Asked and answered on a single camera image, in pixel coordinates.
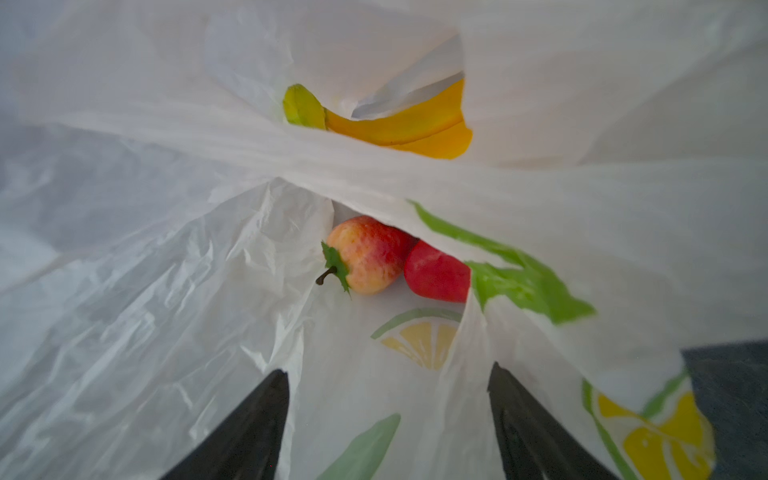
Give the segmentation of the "white plastic bag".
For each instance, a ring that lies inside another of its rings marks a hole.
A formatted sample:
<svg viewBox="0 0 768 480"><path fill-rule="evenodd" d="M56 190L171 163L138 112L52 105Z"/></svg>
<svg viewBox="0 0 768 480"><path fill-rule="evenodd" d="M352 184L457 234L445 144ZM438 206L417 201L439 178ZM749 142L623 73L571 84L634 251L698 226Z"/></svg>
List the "white plastic bag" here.
<svg viewBox="0 0 768 480"><path fill-rule="evenodd" d="M453 160L283 110L458 80ZM467 301L317 285L361 215ZM1 5L5 479L165 479L275 370L274 479L508 479L494 364L614 479L706 479L683 354L766 337L763 1Z"/></svg>

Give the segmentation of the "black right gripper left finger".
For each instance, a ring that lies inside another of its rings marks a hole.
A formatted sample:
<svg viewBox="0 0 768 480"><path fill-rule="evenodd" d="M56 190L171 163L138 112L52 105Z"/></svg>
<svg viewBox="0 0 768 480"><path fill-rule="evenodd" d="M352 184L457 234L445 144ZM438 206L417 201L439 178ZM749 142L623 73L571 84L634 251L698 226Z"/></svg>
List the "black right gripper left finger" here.
<svg viewBox="0 0 768 480"><path fill-rule="evenodd" d="M275 370L163 477L274 479L289 403L288 374Z"/></svg>

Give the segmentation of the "yellow fake banana bunch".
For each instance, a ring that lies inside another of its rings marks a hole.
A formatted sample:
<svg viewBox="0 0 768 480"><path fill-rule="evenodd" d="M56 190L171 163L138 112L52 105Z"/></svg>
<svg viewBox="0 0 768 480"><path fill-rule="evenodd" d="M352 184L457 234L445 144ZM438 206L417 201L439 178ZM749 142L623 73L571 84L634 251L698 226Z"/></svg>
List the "yellow fake banana bunch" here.
<svg viewBox="0 0 768 480"><path fill-rule="evenodd" d="M326 109L303 85L294 84L285 92L283 110L292 125L433 159L453 160L468 150L473 138L461 110L463 89L464 82L458 80L435 97L391 116L350 120Z"/></svg>

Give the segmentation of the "pink yellow fake peach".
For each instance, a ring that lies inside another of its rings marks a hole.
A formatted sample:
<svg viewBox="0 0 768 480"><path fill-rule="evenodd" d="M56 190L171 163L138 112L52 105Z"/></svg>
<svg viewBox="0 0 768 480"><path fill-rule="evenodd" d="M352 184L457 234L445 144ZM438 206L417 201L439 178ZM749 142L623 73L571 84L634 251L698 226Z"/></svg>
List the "pink yellow fake peach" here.
<svg viewBox="0 0 768 480"><path fill-rule="evenodd" d="M323 285L335 276L344 292L373 295L388 288L403 273L417 243L410 234L370 216L357 216L337 225L321 243L326 271Z"/></svg>

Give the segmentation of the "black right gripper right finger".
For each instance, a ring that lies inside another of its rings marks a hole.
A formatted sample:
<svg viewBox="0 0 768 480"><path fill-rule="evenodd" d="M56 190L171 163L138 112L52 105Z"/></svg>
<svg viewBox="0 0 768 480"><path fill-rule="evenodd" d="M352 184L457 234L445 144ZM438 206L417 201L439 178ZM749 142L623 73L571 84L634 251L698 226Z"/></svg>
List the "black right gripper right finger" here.
<svg viewBox="0 0 768 480"><path fill-rule="evenodd" d="M488 394L506 478L616 477L499 364L491 369Z"/></svg>

